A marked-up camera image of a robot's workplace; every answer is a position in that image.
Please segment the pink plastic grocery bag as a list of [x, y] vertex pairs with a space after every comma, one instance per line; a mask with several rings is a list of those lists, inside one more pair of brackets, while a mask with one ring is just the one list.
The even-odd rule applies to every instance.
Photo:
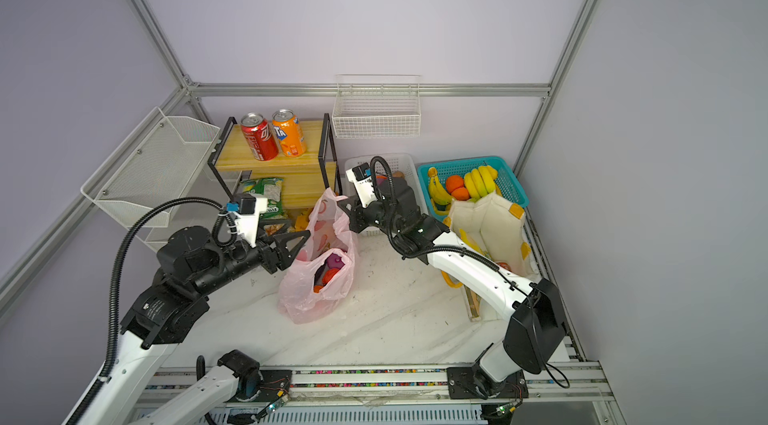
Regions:
[[[295, 324], [306, 324], [332, 313], [351, 291], [359, 261], [358, 235], [349, 229], [348, 217], [337, 202], [345, 198], [327, 189], [310, 215], [311, 238], [288, 268], [278, 290], [278, 309]], [[325, 260], [332, 253], [342, 257], [345, 266], [320, 291], [327, 271]]]

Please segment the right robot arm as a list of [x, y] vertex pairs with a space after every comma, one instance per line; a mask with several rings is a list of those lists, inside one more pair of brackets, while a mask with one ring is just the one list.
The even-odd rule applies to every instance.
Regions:
[[340, 205], [352, 231], [378, 228], [402, 259], [419, 259], [454, 277], [507, 320], [504, 338], [473, 364], [479, 396], [495, 396], [519, 371], [545, 372], [556, 385], [569, 388], [565, 373], [549, 362], [567, 333], [564, 303], [552, 281], [516, 275], [466, 247], [448, 225], [421, 211], [413, 189], [394, 177], [383, 157], [354, 166], [346, 178], [355, 193]]

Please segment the red toy tomato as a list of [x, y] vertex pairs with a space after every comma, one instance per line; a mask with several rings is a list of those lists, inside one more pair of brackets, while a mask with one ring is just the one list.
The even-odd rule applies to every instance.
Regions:
[[321, 283], [323, 286], [327, 285], [334, 277], [335, 275], [340, 271], [339, 268], [331, 268], [328, 269], [324, 275], [322, 276]]

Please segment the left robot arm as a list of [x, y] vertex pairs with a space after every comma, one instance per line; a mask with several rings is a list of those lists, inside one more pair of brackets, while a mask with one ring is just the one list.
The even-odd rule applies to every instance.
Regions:
[[[138, 231], [160, 212], [184, 204], [211, 206], [219, 212], [212, 230], [186, 227], [175, 232], [158, 254], [158, 281], [145, 290], [123, 319], [118, 318], [120, 280], [128, 249]], [[178, 345], [194, 323], [209, 310], [208, 296], [245, 273], [262, 267], [270, 273], [285, 270], [311, 236], [308, 230], [268, 235], [255, 227], [255, 242], [249, 243], [236, 225], [237, 215], [226, 205], [204, 197], [167, 201], [147, 212], [128, 230], [118, 248], [109, 292], [109, 325], [106, 358], [90, 388], [68, 416], [68, 424], [85, 422], [96, 410], [96, 400], [106, 396], [111, 372], [118, 364], [119, 340], [135, 337], [133, 351], [158, 350]]]

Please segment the white canvas tote bag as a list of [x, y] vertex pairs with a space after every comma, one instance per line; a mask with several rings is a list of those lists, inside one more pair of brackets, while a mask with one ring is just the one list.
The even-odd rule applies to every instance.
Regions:
[[479, 295], [502, 320], [525, 301], [540, 279], [531, 265], [531, 248], [524, 239], [524, 209], [490, 194], [477, 202], [454, 202], [445, 219], [449, 231], [434, 245], [449, 246], [428, 257], [429, 264], [457, 279]]

